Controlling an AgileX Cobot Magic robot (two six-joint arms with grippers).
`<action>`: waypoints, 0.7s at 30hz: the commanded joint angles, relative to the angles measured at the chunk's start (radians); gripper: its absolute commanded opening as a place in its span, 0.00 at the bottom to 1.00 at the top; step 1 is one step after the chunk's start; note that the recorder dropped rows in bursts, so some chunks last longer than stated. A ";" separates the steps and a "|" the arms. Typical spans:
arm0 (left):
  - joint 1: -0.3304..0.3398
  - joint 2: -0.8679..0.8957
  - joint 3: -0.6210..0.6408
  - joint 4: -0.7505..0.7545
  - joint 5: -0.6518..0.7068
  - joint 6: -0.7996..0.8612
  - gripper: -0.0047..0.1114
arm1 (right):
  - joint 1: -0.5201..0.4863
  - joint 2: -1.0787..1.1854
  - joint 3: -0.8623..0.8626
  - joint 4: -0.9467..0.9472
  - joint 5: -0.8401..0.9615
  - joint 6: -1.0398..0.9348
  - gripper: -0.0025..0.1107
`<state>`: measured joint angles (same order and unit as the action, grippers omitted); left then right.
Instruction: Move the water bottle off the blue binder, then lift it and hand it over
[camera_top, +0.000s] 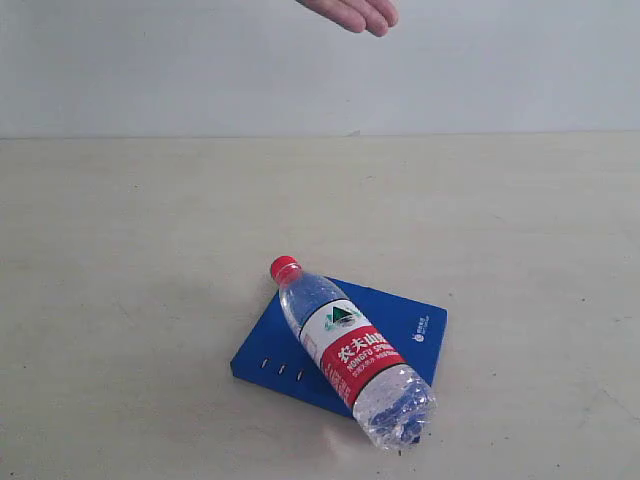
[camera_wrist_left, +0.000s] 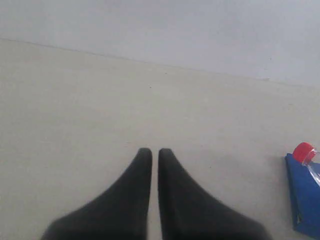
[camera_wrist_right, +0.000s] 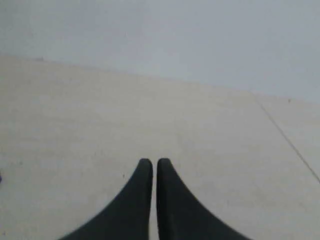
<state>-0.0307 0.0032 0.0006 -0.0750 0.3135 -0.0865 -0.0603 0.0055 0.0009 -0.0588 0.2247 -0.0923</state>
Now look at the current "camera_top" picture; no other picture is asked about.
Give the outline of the person's open hand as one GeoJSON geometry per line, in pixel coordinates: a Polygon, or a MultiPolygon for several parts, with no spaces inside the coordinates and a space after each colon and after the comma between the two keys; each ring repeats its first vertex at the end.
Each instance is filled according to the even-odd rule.
{"type": "Polygon", "coordinates": [[[298,4],[351,33],[383,37],[399,21],[389,0],[299,0],[298,4]]]}

